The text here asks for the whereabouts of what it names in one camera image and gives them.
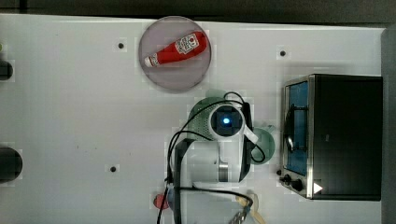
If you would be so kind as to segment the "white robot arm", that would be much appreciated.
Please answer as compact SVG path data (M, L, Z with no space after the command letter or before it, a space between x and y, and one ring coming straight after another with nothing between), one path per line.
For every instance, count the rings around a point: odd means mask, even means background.
M205 116L211 137L185 138L173 158L173 211L176 224L214 224L220 207L211 202L221 189L211 184L239 183L248 174L251 151L259 137L253 132L250 105L221 104Z

